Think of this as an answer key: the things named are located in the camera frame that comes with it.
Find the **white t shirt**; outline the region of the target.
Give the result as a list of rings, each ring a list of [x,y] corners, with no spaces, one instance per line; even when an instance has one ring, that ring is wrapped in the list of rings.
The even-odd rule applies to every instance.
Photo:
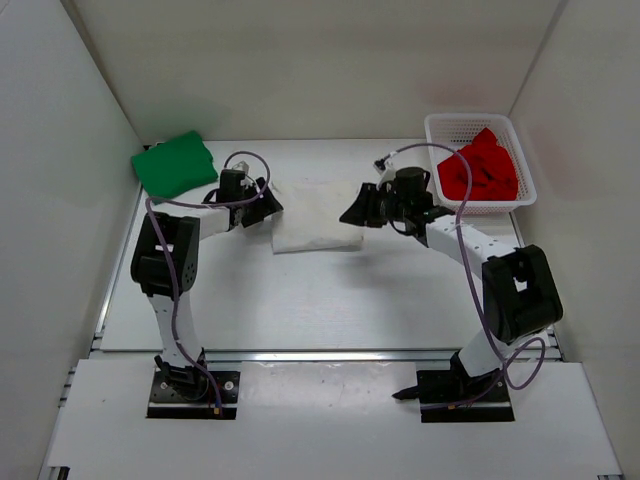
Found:
[[[362,247],[364,229],[339,221],[356,198],[357,183],[273,181],[271,189],[283,206],[272,225],[274,254]]]

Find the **green polo shirt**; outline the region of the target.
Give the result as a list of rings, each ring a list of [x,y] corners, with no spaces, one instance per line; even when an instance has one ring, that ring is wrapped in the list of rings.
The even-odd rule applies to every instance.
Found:
[[[213,155],[196,131],[134,155],[131,162],[149,197],[171,200],[219,178]]]

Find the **red t shirt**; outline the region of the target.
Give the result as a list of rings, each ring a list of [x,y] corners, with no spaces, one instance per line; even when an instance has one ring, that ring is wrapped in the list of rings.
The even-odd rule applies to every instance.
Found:
[[[515,167],[494,133],[484,128],[469,145],[459,150],[472,175],[470,201],[514,201],[519,191]],[[456,155],[438,165],[440,185],[447,199],[461,201],[467,189],[467,173]]]

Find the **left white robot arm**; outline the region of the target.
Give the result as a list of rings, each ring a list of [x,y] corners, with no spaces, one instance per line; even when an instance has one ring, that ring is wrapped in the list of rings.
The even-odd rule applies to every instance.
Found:
[[[270,180],[270,174],[251,178],[244,163],[225,168],[218,187],[202,202],[167,202],[187,209],[183,216],[153,209],[149,198],[131,262],[131,278],[155,313],[162,341],[162,353],[155,361],[163,381],[189,403],[207,400],[216,415],[223,406],[222,394],[197,338],[190,300],[200,242],[282,212]]]

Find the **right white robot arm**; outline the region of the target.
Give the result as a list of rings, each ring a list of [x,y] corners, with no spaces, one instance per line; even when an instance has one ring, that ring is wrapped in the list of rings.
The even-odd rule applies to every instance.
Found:
[[[510,385],[508,368],[515,357],[562,318],[563,307],[541,248],[511,247],[464,223],[435,204],[429,180],[429,172],[420,167],[388,168],[379,183],[361,185],[339,220],[356,227],[391,226],[463,267],[480,332],[452,356],[438,380],[394,395],[401,401],[424,397],[432,409],[454,409],[481,399],[498,384]]]

